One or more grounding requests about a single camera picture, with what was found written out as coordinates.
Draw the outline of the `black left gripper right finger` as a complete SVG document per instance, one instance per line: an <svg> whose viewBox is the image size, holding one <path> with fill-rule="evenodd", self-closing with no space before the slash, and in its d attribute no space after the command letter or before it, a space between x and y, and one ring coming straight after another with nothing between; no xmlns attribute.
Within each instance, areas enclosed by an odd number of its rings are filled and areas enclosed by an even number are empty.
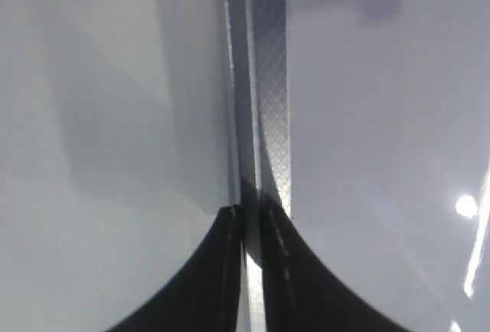
<svg viewBox="0 0 490 332"><path fill-rule="evenodd" d="M268 331L405 331L344 285L305 243L280 203L260 195Z"/></svg>

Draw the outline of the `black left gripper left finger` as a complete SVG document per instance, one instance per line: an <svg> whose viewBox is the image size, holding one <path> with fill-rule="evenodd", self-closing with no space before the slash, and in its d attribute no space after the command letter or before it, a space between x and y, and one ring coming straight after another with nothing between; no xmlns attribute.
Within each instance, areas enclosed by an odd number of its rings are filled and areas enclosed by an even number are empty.
<svg viewBox="0 0 490 332"><path fill-rule="evenodd" d="M235 331L240 300L242 211L223 207L173 278L111 331Z"/></svg>

